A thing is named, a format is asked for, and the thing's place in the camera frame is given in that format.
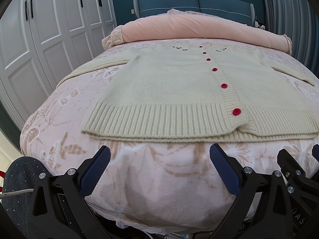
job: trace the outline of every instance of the blue gripper pad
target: blue gripper pad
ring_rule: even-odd
[[[105,147],[95,158],[95,161],[91,163],[90,167],[87,169],[79,182],[79,192],[83,199],[84,197],[92,194],[110,160],[111,151],[108,147]]]
[[[211,146],[209,156],[228,192],[238,197],[241,192],[240,178],[227,161],[226,157],[216,145]]]
[[[312,156],[319,162],[319,145],[316,144],[312,148]]]

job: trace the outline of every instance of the gray curtain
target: gray curtain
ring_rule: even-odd
[[[319,21],[307,0],[265,0],[266,30],[292,40],[292,56],[319,76]]]

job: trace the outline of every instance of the knit sweater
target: knit sweater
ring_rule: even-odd
[[[319,124],[275,71],[311,80],[258,50],[159,44],[83,65],[66,79],[127,65],[107,86],[82,132],[155,142],[309,139]]]

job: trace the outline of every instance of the bed sheet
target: bed sheet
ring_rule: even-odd
[[[319,121],[319,80],[288,54],[222,39],[175,39],[122,44],[97,58],[129,48],[144,48],[161,42],[238,45],[260,49],[265,57],[287,64],[315,79],[313,87],[279,73],[301,96]],[[59,86],[29,117],[21,133],[25,156],[40,160],[53,175],[78,168],[102,145],[111,150],[111,161],[92,195],[85,200],[92,209],[119,227],[133,226],[150,233],[168,234],[211,230],[222,220],[235,197],[228,193],[209,159],[211,143],[138,143],[98,140],[80,133],[101,92],[124,65],[71,78]],[[319,163],[311,154],[319,137],[260,143],[221,143],[242,166],[271,174],[279,169],[276,156],[285,148],[312,176]],[[248,217],[257,207],[257,198]]]

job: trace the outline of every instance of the white wardrobe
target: white wardrobe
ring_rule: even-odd
[[[0,20],[0,99],[19,128],[58,82],[101,54],[112,0],[13,0]]]

